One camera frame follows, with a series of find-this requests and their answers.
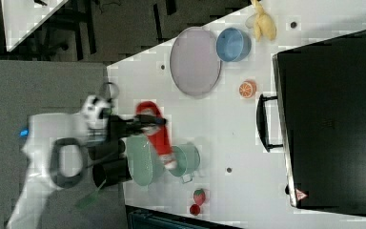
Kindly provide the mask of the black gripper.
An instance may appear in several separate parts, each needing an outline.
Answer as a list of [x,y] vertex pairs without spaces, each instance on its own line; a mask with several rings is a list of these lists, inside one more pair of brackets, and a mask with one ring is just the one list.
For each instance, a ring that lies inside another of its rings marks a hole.
[[[148,114],[137,114],[134,118],[141,125],[164,126],[167,123],[167,120],[163,117]],[[132,119],[122,119],[118,115],[111,115],[107,125],[107,140],[117,140],[135,135],[135,130],[132,127],[132,124]]]

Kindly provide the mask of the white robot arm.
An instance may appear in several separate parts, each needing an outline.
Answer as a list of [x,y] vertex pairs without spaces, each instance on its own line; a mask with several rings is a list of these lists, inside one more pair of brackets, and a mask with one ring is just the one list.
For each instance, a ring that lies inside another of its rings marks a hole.
[[60,153],[65,148],[83,152],[100,144],[131,135],[157,135],[167,120],[158,114],[137,114],[122,119],[111,114],[36,114],[20,135],[22,152],[30,160],[25,185],[7,224],[7,229],[37,229],[48,197],[56,190],[69,189],[83,178],[87,163],[73,176],[60,169]]

